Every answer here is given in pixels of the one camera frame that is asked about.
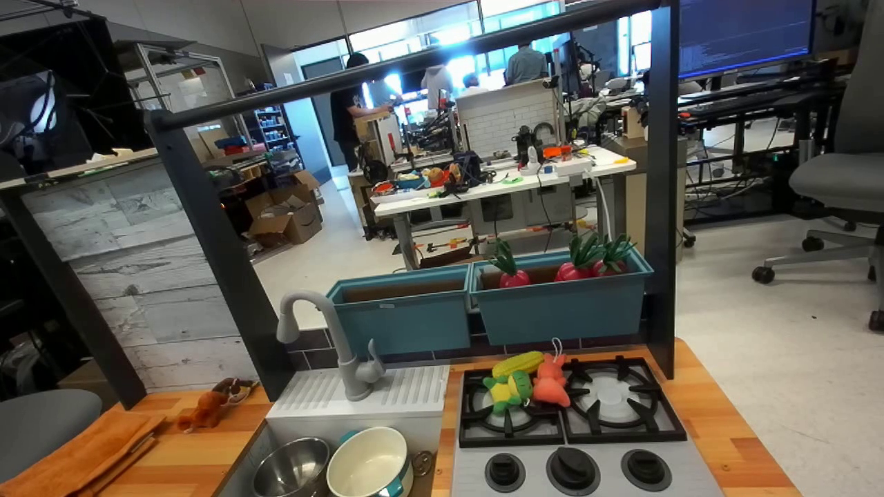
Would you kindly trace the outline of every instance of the gray floor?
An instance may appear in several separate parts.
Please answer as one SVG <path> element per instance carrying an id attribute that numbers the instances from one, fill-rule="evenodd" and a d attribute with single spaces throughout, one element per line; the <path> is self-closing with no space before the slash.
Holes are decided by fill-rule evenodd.
<path id="1" fill-rule="evenodd" d="M 258 261 L 270 298 L 400 267 L 393 241 L 363 241 L 342 175 L 324 197 L 324 233 Z M 770 288 L 750 280 L 803 230 L 792 218 L 700 230 L 679 265 L 676 334 L 803 495 L 884 495 L 884 338 L 864 330 L 873 308 L 864 263 L 780 270 Z M 324 323 L 306 308 L 299 320 Z"/>

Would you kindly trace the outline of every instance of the white table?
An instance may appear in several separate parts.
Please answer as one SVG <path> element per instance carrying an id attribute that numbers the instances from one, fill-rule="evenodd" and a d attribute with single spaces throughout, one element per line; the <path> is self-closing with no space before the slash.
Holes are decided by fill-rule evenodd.
<path id="1" fill-rule="evenodd" d="M 408 221 L 408 212 L 415 212 L 415 209 L 435 209 L 435 208 L 446 208 L 446 204 L 476 204 L 480 198 L 513 197 L 513 193 L 524 193 L 524 190 L 566 185 L 566 182 L 571 182 L 571 178 L 584 178 L 584 180 L 600 180 L 600 187 L 605 190 L 602 197 L 596 197 L 600 201 L 609 198 L 609 208 L 600 204 L 600 212 L 609 209 L 609 218 L 623 218 L 623 193 L 620 193 L 623 187 L 610 180 L 636 172 L 636 160 L 616 156 L 610 150 L 602 150 L 602 147 L 588 147 L 588 158 L 571 158 L 571 160 L 551 164 L 551 165 L 552 165 L 552 172 L 542 169 L 542 175 L 540 175 L 540 165 L 529 165 L 519 172 L 519 169 L 513 169 L 511 160 L 505 160 L 505 164 L 493 164 L 484 169 L 484 172 L 498 172 L 495 182 L 484 182 L 478 187 L 469 187 L 461 197 L 436 197 L 439 187 L 431 187 L 431 190 L 400 190 L 393 197 L 374 197 L 370 201 L 375 204 L 375 218 L 396 221 L 396 234 L 397 234 L 404 263 L 408 270 L 417 267 L 417 252 L 415 252 L 411 221 Z"/>

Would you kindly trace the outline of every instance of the office chair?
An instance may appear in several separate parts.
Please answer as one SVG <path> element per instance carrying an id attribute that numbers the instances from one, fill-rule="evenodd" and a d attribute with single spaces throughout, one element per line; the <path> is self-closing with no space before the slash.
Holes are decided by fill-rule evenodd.
<path id="1" fill-rule="evenodd" d="M 809 230 L 803 252 L 770 258 L 751 273 L 755 281 L 770 284 L 774 267 L 781 265 L 873 255 L 870 280 L 879 291 L 877 309 L 868 320 L 873 331 L 884 331 L 884 59 L 877 53 L 882 47 L 884 0 L 870 0 L 856 67 L 835 124 L 835 147 L 828 156 L 801 164 L 790 178 L 790 187 L 798 197 L 820 201 L 827 212 L 845 221 L 877 225 L 877 241 Z"/>

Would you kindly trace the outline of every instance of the computer monitor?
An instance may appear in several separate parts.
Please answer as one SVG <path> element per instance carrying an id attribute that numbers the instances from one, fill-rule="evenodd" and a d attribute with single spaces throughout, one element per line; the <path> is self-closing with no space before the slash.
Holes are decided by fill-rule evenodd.
<path id="1" fill-rule="evenodd" d="M 683 0 L 679 77 L 801 60 L 812 23 L 816 0 Z"/>
<path id="2" fill-rule="evenodd" d="M 0 60 L 0 153 L 29 165 L 22 178 L 150 147 L 103 18 L 15 30 Z"/>

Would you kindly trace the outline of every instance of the pipe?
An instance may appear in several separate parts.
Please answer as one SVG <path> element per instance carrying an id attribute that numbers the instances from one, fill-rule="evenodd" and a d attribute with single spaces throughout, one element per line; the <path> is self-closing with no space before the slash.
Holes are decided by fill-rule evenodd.
<path id="1" fill-rule="evenodd" d="M 229 103 L 218 103 L 218 105 L 207 105 L 207 109 L 192 109 L 183 114 L 153 114 L 153 116 L 147 116 L 147 129 L 153 129 L 153 132 L 179 129 L 179 128 L 214 121 L 214 118 L 221 118 L 229 114 L 245 114 L 255 109 L 283 105 L 287 99 L 305 99 L 313 95 L 338 91 L 338 89 L 355 85 L 355 82 L 385 80 L 389 71 L 404 69 L 404 67 L 406 69 L 408 67 L 435 67 L 435 63 L 450 60 L 455 56 L 493 53 L 493 51 L 504 51 L 504 47 L 519 44 L 519 41 L 566 34 L 571 29 L 610 23 L 610 19 L 649 12 L 657 5 L 664 5 L 664 0 L 600 0 L 600 4 L 588 4 L 588 5 L 574 5 L 558 18 L 547 18 L 547 19 L 531 23 L 531 26 L 516 26 L 509 30 L 484 34 L 484 36 L 476 36 L 476 40 L 455 44 L 455 47 L 424 51 L 424 53 L 393 59 L 393 60 L 349 69 L 341 74 L 305 80 L 299 85 L 245 95 L 241 99 L 229 99 Z"/>

